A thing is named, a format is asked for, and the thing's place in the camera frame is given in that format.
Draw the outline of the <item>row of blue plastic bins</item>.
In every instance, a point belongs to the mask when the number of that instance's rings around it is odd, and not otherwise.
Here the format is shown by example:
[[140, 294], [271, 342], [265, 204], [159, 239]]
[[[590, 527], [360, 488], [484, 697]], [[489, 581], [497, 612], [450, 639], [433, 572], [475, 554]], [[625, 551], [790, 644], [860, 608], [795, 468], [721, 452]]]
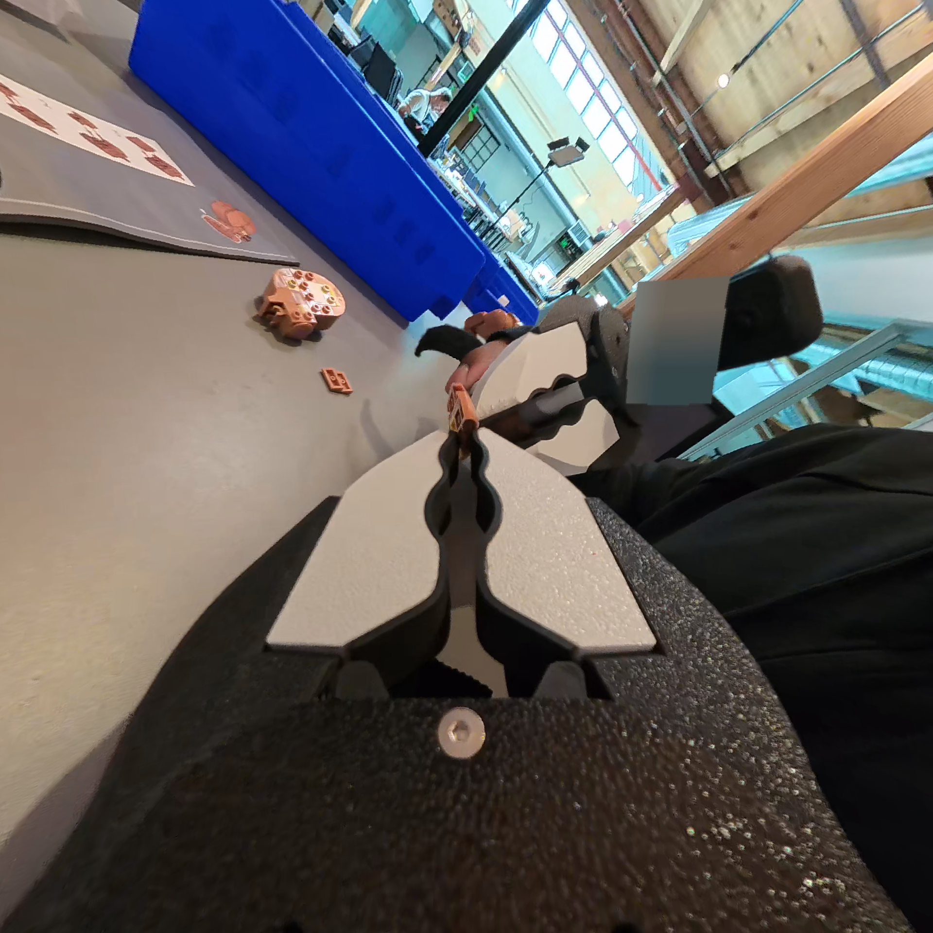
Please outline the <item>row of blue plastic bins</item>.
[[146, 1], [136, 76], [408, 321], [538, 309], [394, 110], [295, 2]]

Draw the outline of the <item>brown and tan brick assembly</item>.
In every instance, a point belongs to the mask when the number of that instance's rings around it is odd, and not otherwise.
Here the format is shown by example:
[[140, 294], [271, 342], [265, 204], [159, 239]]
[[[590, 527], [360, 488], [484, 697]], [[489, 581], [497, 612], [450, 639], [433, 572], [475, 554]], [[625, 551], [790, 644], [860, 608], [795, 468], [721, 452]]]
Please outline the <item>brown and tan brick assembly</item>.
[[494, 338], [496, 333], [521, 327], [521, 321], [512, 312], [501, 308], [476, 312], [465, 320], [463, 329], [482, 341]]

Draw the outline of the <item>grey desk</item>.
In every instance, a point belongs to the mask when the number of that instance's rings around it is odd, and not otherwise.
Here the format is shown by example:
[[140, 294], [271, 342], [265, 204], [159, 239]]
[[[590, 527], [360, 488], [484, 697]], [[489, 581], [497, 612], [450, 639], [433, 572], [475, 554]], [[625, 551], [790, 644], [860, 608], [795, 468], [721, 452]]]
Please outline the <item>grey desk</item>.
[[[258, 263], [2, 226], [2, 916], [211, 602], [322, 499], [443, 426], [453, 363], [414, 356], [437, 319], [406, 323], [252, 187], [298, 264], [347, 298], [321, 339], [255, 320]], [[354, 392], [329, 392], [323, 367]]]

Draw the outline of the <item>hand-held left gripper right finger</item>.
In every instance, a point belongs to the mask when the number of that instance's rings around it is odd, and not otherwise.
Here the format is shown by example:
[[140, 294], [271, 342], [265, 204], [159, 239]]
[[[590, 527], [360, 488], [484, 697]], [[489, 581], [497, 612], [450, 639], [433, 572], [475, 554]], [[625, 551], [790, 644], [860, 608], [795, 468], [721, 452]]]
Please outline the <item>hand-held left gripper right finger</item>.
[[495, 433], [478, 443], [494, 505], [485, 549], [494, 601], [582, 656], [651, 651], [656, 637], [582, 493]]

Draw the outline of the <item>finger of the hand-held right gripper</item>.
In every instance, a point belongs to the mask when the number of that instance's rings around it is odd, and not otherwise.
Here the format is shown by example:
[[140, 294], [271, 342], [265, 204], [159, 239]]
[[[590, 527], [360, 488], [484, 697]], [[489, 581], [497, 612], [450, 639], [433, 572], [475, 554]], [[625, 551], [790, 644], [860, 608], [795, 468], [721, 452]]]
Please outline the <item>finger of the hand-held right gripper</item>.
[[598, 400], [590, 400], [579, 420], [561, 426], [554, 437], [539, 440], [528, 452], [563, 476], [578, 476], [620, 439], [612, 414]]
[[508, 344], [473, 385], [473, 407], [479, 419], [510, 411], [556, 380], [581, 378], [587, 370], [586, 339], [578, 323], [548, 331], [531, 331]]

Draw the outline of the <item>grey instruction booklet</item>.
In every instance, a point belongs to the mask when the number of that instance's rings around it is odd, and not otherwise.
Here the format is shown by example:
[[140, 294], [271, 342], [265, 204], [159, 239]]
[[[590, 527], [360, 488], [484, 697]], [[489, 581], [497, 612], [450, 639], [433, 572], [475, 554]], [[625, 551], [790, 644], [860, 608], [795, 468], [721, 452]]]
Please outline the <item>grey instruction booklet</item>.
[[131, 72], [137, 17], [125, 2], [2, 2], [2, 220], [296, 264], [301, 241]]

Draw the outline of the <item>wooden beam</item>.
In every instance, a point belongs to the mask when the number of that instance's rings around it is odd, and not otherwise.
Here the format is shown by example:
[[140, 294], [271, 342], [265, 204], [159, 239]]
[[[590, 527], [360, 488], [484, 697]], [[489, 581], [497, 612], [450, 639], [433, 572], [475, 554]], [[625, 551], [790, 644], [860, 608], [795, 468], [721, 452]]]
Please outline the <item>wooden beam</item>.
[[927, 56], [652, 281], [740, 273], [931, 129], [932, 59]]

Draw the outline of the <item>brown curved brick piece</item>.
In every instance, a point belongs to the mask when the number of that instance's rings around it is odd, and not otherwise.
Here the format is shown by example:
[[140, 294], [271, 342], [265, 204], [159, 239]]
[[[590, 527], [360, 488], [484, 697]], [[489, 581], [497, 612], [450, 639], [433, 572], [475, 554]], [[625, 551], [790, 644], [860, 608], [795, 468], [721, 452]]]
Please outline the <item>brown curved brick piece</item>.
[[465, 459], [471, 452], [480, 421], [469, 391], [460, 382], [454, 382], [449, 388], [447, 413], [449, 432], [456, 437], [460, 458]]

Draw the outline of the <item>round brown brick assembly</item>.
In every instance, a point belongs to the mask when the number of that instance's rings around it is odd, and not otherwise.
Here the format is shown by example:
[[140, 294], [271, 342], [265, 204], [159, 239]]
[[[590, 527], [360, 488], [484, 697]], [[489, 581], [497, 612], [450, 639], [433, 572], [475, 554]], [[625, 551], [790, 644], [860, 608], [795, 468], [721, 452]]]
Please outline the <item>round brown brick assembly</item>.
[[321, 274], [277, 269], [261, 297], [258, 317], [286, 340], [304, 341], [344, 315], [344, 295]]

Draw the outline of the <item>black tripod lamp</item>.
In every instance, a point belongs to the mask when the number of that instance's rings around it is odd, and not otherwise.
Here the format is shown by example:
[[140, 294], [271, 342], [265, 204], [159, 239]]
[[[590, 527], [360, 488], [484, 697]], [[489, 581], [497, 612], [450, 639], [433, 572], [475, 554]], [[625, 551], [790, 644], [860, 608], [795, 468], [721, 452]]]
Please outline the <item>black tripod lamp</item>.
[[533, 154], [500, 145], [480, 171], [495, 217], [515, 211], [534, 224], [540, 223], [541, 231], [548, 235], [573, 227], [577, 215], [556, 188], [553, 175], [583, 158], [584, 151], [566, 138], [550, 145], [542, 166]]

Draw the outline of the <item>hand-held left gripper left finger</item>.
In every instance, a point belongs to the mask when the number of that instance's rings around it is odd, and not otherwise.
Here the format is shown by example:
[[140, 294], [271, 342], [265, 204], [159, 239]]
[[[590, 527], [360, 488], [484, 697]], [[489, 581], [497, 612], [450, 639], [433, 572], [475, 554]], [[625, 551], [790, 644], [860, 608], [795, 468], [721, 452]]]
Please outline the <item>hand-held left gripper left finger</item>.
[[337, 650], [433, 594], [439, 544], [426, 519], [445, 477], [434, 432], [347, 488], [267, 636], [270, 648]]

